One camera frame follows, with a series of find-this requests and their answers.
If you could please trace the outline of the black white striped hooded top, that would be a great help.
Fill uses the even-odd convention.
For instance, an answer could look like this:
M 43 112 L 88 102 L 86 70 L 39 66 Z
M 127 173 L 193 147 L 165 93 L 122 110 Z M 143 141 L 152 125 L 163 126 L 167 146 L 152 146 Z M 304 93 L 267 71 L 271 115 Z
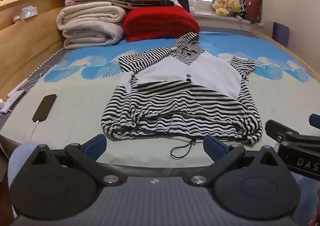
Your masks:
M 229 143 L 256 144 L 261 117 L 247 85 L 255 62 L 229 61 L 200 47 L 190 32 L 172 47 L 120 56 L 123 78 L 101 117 L 113 140 L 213 136 Z

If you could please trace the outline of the black smartphone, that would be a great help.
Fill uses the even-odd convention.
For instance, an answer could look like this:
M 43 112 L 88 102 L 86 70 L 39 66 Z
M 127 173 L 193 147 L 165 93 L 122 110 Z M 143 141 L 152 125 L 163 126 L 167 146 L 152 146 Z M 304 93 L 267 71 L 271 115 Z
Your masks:
M 42 122 L 45 121 L 52 109 L 54 102 L 56 101 L 57 95 L 51 94 L 45 96 L 41 103 L 39 104 L 32 120 L 33 122 Z

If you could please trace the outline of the blue white patterned bedsheet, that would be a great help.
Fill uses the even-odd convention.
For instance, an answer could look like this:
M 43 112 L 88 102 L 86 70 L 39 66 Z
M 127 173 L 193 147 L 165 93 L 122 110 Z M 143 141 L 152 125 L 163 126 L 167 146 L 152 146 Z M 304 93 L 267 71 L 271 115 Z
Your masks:
M 294 58 L 259 37 L 202 32 L 58 54 L 27 86 L 1 128 L 18 144 L 62 149 L 107 137 L 102 163 L 206 166 L 203 138 L 258 150 L 275 146 L 277 121 L 308 136 L 319 83 Z

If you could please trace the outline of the white power strip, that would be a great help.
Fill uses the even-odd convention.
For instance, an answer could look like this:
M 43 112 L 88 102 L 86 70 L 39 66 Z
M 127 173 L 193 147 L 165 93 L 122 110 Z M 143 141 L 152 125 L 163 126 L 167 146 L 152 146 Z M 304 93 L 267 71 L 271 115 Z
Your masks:
M 0 111 L 1 114 L 7 114 L 7 112 L 9 111 L 10 107 L 17 101 L 18 97 L 21 96 L 24 92 L 25 89 L 23 89 L 22 87 L 24 85 L 26 85 L 29 82 L 29 79 L 26 78 L 25 80 L 23 80 L 21 83 L 19 83 L 8 95 L 7 95 L 7 99 L 5 101 L 3 101 L 1 99 L 1 107 L 0 107 Z

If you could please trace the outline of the purple box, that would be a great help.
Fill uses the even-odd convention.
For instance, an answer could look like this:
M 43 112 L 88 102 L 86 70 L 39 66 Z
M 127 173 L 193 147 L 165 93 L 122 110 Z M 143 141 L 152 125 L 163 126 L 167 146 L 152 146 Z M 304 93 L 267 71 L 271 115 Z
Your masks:
M 284 24 L 273 22 L 272 39 L 284 47 L 288 47 L 290 38 L 290 28 Z

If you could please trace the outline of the yellow plush toys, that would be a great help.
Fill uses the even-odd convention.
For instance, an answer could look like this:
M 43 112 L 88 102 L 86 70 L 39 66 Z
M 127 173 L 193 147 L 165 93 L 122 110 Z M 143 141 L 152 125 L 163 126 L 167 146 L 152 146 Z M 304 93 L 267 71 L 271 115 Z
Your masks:
M 211 4 L 218 16 L 237 16 L 241 14 L 241 4 L 237 0 L 214 0 Z

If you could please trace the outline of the wooden bed headboard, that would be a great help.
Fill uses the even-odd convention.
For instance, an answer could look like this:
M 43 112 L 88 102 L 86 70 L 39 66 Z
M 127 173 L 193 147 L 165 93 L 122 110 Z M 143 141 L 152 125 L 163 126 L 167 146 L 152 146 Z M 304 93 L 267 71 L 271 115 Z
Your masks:
M 37 8 L 38 14 L 18 23 L 13 18 L 26 6 Z M 56 18 L 65 0 L 1 1 L 1 99 L 41 63 L 63 47 L 63 37 Z

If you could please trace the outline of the cream folded blanket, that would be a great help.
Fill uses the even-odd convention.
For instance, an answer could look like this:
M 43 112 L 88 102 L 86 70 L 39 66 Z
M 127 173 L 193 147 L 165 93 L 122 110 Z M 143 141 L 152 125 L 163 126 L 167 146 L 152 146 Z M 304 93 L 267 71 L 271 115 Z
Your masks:
M 56 27 L 65 38 L 65 49 L 104 47 L 124 37 L 122 21 L 126 11 L 111 2 L 89 2 L 65 6 Z

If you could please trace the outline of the tissue packet on headboard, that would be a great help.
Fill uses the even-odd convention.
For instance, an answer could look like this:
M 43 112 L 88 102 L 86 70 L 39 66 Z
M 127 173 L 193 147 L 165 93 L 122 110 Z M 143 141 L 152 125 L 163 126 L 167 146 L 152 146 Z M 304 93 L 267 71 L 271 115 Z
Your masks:
M 33 7 L 32 5 L 29 5 L 25 8 L 22 8 L 22 11 L 20 13 L 20 19 L 28 19 L 30 17 L 34 17 L 38 14 L 37 8 Z

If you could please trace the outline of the red folded blanket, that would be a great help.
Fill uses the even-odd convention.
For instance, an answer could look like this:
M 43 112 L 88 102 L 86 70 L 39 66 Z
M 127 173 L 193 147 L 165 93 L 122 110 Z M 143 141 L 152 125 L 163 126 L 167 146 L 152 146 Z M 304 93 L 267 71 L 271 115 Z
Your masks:
M 189 32 L 198 33 L 194 17 L 179 5 L 133 9 L 123 20 L 128 42 L 155 38 L 178 38 Z

